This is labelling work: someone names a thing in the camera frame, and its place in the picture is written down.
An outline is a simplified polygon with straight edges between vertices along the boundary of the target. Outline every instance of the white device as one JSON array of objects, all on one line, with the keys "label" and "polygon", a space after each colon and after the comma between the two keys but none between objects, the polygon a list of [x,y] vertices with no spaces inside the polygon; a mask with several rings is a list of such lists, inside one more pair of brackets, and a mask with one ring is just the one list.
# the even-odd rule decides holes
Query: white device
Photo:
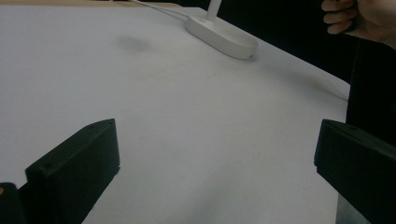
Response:
[{"label": "white device", "polygon": [[220,52],[237,59],[248,59],[259,46],[245,31],[217,18],[221,0],[212,0],[206,17],[190,15],[186,30]]}]

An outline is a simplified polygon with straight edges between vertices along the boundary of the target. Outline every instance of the wooden edge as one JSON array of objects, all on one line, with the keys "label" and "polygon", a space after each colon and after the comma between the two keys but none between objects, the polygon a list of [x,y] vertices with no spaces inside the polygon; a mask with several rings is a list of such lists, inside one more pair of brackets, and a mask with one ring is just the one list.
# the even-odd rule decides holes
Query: wooden edge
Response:
[{"label": "wooden edge", "polygon": [[[175,3],[150,3],[159,7],[180,7]],[[114,2],[114,1],[50,1],[50,0],[4,0],[0,1],[0,6],[50,6],[50,7],[144,7],[134,2]]]}]

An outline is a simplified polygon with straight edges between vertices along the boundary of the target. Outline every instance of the human hand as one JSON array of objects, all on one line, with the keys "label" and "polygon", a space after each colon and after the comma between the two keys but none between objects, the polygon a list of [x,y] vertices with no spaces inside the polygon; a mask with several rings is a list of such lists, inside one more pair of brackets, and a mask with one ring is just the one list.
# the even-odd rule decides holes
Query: human hand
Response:
[{"label": "human hand", "polygon": [[396,0],[324,0],[324,22],[330,24],[329,34],[341,34],[352,21],[356,27],[346,34],[384,43],[396,49]]}]

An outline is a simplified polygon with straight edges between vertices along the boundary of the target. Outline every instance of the white table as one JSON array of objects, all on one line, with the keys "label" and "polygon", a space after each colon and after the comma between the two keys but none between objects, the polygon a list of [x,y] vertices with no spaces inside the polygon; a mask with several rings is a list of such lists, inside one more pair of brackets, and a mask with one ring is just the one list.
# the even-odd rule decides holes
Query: white table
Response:
[{"label": "white table", "polygon": [[225,56],[151,8],[0,6],[0,182],[114,118],[120,173],[85,224],[333,224],[313,160],[348,91],[263,41]]}]

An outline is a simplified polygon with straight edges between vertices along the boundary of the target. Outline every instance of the white lamp base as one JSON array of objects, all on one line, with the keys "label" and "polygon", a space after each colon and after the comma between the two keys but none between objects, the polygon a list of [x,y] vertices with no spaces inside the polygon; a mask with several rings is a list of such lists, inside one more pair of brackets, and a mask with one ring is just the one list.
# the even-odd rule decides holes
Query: white lamp base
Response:
[{"label": "white lamp base", "polygon": [[250,58],[259,46],[256,39],[248,33],[219,18],[208,21],[189,16],[186,30],[220,52],[237,59]]}]

